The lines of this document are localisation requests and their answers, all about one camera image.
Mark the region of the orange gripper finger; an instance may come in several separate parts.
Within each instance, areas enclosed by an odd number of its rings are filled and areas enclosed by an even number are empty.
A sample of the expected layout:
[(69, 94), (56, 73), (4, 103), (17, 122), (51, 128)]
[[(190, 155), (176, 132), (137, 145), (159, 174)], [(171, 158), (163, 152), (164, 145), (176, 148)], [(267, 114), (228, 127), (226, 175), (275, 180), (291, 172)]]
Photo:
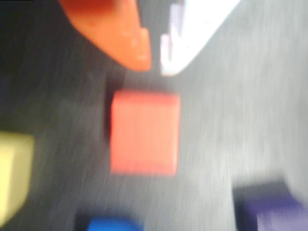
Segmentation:
[(61, 0), (72, 26), (97, 48), (133, 71), (151, 69), (147, 28), (135, 0)]

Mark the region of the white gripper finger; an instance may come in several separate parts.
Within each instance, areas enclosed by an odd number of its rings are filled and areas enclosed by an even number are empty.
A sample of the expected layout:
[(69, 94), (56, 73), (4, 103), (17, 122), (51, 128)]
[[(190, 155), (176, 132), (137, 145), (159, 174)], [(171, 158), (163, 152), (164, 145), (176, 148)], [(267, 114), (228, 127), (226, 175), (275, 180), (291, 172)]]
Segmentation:
[(198, 55), (239, 0), (179, 0), (171, 4), (160, 38), (162, 76), (179, 74)]

